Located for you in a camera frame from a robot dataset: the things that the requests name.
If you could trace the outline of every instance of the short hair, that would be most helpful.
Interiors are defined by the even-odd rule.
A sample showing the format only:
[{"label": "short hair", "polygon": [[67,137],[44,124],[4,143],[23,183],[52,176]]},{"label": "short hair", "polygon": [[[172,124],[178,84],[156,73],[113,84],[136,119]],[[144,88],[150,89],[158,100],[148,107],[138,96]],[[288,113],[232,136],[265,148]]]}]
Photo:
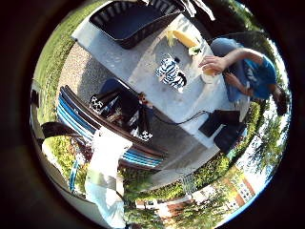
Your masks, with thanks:
[{"label": "short hair", "polygon": [[280,90],[281,94],[278,102],[276,103],[276,112],[278,115],[283,116],[287,113],[288,96],[281,87],[278,87],[278,89]]}]

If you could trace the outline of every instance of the zebra pattern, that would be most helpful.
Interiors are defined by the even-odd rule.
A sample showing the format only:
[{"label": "zebra pattern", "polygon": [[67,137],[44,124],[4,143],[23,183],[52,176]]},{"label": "zebra pattern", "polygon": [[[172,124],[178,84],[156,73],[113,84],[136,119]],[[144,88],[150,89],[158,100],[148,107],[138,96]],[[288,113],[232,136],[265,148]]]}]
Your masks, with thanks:
[{"label": "zebra pattern", "polygon": [[162,82],[164,84],[170,84],[176,89],[182,89],[187,84],[185,74],[179,69],[177,62],[171,57],[163,59],[155,73],[157,77],[162,77],[165,74]]}]

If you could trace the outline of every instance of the yellow object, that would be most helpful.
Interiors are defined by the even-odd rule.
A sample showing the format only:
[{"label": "yellow object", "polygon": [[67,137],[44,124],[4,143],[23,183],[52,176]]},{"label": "yellow object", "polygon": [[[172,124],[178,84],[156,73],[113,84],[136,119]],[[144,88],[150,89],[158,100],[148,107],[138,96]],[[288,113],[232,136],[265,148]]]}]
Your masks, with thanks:
[{"label": "yellow object", "polygon": [[187,48],[199,46],[199,43],[194,37],[189,36],[183,31],[173,31],[173,35]]},{"label": "yellow object", "polygon": [[166,38],[168,39],[169,46],[172,47],[173,46],[173,31],[172,30],[167,31]]}]

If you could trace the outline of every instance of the grass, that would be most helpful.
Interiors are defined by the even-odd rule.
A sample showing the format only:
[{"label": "grass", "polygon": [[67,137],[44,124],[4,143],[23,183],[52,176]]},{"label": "grass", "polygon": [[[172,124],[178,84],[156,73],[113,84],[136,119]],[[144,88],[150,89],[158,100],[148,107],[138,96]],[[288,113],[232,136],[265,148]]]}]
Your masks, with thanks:
[{"label": "grass", "polygon": [[94,9],[104,2],[106,1],[93,2],[69,14],[53,31],[41,52],[34,72],[34,79],[41,87],[41,108],[38,111],[40,123],[56,120],[56,91],[63,66],[74,45],[71,34]]},{"label": "grass", "polygon": [[[51,34],[43,51],[41,52],[34,79],[41,87],[41,107],[38,109],[38,121],[43,124],[49,121],[56,121],[56,91],[60,74],[65,61],[70,53],[74,41],[71,34],[77,26],[105,0],[93,1],[70,13]],[[74,149],[71,146],[71,138],[66,136],[50,137],[46,143],[51,148],[63,171],[63,177],[68,180],[72,164],[74,162]],[[77,173],[75,186],[81,193],[85,193],[84,183],[88,165],[82,166]]]}]

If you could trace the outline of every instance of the patio table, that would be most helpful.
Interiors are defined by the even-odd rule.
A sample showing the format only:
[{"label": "patio table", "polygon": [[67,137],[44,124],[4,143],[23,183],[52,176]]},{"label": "patio table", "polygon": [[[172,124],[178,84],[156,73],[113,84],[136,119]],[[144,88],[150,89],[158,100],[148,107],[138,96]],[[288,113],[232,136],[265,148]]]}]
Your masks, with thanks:
[{"label": "patio table", "polygon": [[[185,31],[196,37],[200,41],[202,52],[196,56],[189,56],[188,49],[178,40],[173,47],[169,47],[166,38],[167,29]],[[153,106],[173,122],[185,121],[200,111],[235,109],[234,104],[228,100],[221,74],[211,82],[202,80],[203,72],[198,65],[204,55],[213,53],[200,31],[182,14],[177,16],[168,28],[154,32],[130,50],[121,48],[91,24],[89,16],[72,34],[72,38],[133,90],[137,93],[144,92]],[[178,65],[188,79],[183,94],[159,82],[155,76],[155,70],[168,54],[180,59]],[[208,115],[203,114],[180,124],[180,127],[205,147],[211,148],[214,146],[214,137],[221,127],[212,136],[205,136],[198,129],[207,118]]]}]

